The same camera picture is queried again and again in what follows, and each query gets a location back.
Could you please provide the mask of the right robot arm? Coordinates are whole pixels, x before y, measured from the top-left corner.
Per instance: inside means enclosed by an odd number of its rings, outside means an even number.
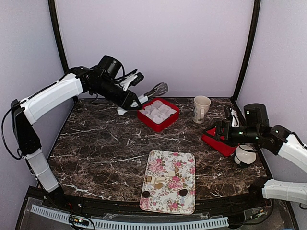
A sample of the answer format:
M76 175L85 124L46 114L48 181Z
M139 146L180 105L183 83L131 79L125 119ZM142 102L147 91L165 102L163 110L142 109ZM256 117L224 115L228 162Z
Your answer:
M212 140L221 146L256 144L276 156L289 160L303 171L307 170L307 146L295 132L282 125L270 126L266 106L251 103L244 106L246 124L233 127L230 122L219 120L203 130L208 144ZM306 183L283 182L266 177L258 178L248 189L245 204L255 208L264 199L307 203Z

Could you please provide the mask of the dark heart chocolate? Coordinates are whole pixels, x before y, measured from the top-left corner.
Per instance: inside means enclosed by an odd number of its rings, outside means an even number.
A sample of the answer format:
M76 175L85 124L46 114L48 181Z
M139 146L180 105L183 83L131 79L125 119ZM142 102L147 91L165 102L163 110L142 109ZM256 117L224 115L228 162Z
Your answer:
M181 190L179 191L179 195L182 196L182 197L186 196L187 193L188 193L188 190L187 190L187 189L181 189Z

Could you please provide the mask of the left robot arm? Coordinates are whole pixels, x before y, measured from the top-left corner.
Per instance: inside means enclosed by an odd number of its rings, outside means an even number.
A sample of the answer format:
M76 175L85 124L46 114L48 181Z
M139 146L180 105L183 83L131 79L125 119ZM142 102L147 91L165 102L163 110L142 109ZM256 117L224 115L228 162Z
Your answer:
M71 68L56 82L21 101L14 100L11 103L7 113L12 115L12 128L19 147L15 159L26 160L34 177L50 193L50 203L57 209L65 208L68 199L60 192L60 185L42 152L33 124L58 105L86 92L101 95L127 111L141 109L142 103L129 87L136 86L144 76L135 69L122 77L116 77L122 68L120 61L103 56L97 65Z

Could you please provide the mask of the dark round chocolate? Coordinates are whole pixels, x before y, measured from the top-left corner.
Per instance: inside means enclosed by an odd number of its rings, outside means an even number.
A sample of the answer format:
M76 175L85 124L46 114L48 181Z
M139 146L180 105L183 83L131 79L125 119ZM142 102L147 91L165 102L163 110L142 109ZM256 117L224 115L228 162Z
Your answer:
M149 197L150 197L150 192L149 192L149 191L144 191L144 192L142 193L142 196L143 196L144 198L149 198Z

